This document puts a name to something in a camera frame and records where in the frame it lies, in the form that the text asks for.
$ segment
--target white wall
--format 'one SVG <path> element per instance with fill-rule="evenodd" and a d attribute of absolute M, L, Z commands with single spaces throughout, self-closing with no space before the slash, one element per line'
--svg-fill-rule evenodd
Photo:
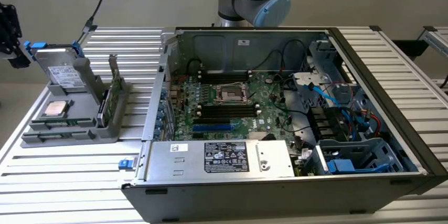
<path fill-rule="evenodd" d="M 79 37 L 99 0 L 0 0 L 19 10 L 25 38 L 54 43 Z M 101 26 L 207 26 L 218 0 L 105 0 L 95 23 Z M 448 25 L 447 0 L 293 0 L 285 25 L 381 25 L 393 38 L 417 38 L 425 25 Z M 448 60 L 431 54 L 419 60 L 442 78 Z M 42 70 L 13 69 L 0 61 L 0 82 L 46 82 Z"/>

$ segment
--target sticker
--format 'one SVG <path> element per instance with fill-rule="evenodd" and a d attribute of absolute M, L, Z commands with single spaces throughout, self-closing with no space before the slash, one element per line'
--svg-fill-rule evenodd
<path fill-rule="evenodd" d="M 251 45 L 251 40 L 247 39 L 241 39 L 238 40 L 239 46 L 250 46 Z"/>
<path fill-rule="evenodd" d="M 170 152 L 187 152 L 189 144 L 173 144 L 170 148 Z"/>
<path fill-rule="evenodd" d="M 205 143 L 205 170 L 207 173 L 249 172 L 246 142 Z"/>
<path fill-rule="evenodd" d="M 85 83 L 79 77 L 78 71 L 73 66 L 49 67 L 57 82 L 63 88 L 83 88 Z"/>

